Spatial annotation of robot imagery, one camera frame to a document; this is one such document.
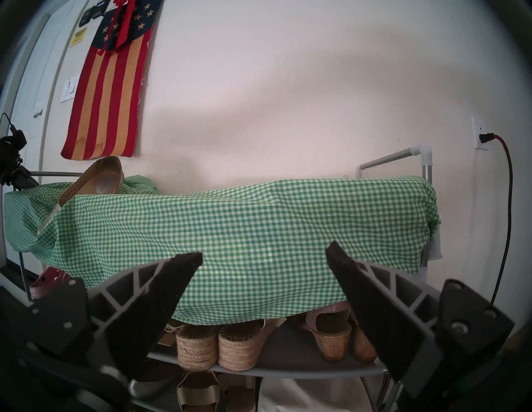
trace checkered fabric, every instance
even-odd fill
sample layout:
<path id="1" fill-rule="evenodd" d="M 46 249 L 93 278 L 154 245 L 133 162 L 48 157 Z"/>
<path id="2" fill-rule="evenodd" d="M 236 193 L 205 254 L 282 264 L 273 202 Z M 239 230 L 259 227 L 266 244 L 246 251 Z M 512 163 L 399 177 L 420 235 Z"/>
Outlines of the checkered fabric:
<path id="1" fill-rule="evenodd" d="M 69 183 L 5 196 L 6 238 L 93 287 L 127 267 L 200 251 L 174 313 L 228 324 L 304 312 L 344 300 L 324 250 L 419 270 L 439 224 L 434 189 L 417 176 L 381 180 L 279 180 L 163 196 L 147 178 L 117 195 L 80 195 L 37 228 Z"/>

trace red ribbon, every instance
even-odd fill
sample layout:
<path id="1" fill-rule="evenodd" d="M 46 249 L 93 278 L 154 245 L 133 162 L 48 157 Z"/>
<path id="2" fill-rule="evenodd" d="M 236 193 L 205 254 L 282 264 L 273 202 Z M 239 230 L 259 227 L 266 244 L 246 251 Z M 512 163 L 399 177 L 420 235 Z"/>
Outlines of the red ribbon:
<path id="1" fill-rule="evenodd" d="M 114 26 L 114 24 L 117 21 L 118 13 L 120 13 L 120 10 L 122 9 L 122 6 L 124 6 L 124 3 L 126 0 L 113 0 L 114 3 L 117 5 L 117 9 L 114 12 L 113 21 L 111 22 L 111 27 Z M 135 9 L 135 1 L 136 0 L 129 0 L 126 12 L 124 14 L 124 18 L 122 19 L 122 24 L 120 25 L 120 31 L 118 32 L 118 39 L 117 39 L 117 45 L 114 48 L 115 50 L 122 46 L 127 38 L 128 38 L 128 30 L 129 30 L 129 22 L 131 21 L 131 16 L 133 15 L 133 10 Z M 109 43 L 109 39 L 105 41 L 105 45 L 103 46 L 103 49 L 101 49 L 98 54 L 101 56 L 105 49 L 107 48 L 107 43 Z"/>

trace wall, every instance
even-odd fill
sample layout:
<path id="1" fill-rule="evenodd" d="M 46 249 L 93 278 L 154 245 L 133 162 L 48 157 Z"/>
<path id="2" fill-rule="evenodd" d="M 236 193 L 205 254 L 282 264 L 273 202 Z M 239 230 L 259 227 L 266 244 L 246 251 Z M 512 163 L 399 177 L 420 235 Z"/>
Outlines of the wall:
<path id="1" fill-rule="evenodd" d="M 81 70 L 96 25 L 67 51 L 58 87 Z M 148 58 L 126 175 L 146 175 L 168 194 L 346 178 L 357 164 L 424 142 L 434 152 L 444 254 L 429 282 L 458 278 L 490 297 L 508 168 L 497 142 L 473 149 L 471 117 L 482 116 L 514 167 L 514 228 L 496 303 L 518 325 L 527 319 L 532 83 L 483 3 L 166 1 Z M 43 170 L 88 167 L 60 158 L 71 107 L 54 98 Z M 411 158 L 364 177 L 419 173 Z"/>

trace pink sandal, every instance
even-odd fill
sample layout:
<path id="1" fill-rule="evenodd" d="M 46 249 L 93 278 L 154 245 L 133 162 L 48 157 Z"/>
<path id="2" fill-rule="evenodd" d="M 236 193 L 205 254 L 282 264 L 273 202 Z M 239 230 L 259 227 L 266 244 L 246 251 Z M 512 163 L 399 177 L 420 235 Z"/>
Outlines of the pink sandal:
<path id="1" fill-rule="evenodd" d="M 49 267 L 39 275 L 39 278 L 30 285 L 30 294 L 32 299 L 44 298 L 52 290 L 57 288 L 60 283 L 67 282 L 72 278 L 65 271 Z"/>

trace wall outlet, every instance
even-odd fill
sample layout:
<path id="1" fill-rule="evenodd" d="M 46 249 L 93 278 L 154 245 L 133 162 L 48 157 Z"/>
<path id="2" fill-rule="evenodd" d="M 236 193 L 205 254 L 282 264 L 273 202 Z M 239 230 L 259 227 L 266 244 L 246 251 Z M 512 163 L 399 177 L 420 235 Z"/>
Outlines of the wall outlet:
<path id="1" fill-rule="evenodd" d="M 488 146 L 482 144 L 478 137 L 481 133 L 489 133 L 486 122 L 479 117 L 472 117 L 471 119 L 473 120 L 473 147 L 477 150 L 488 150 Z"/>

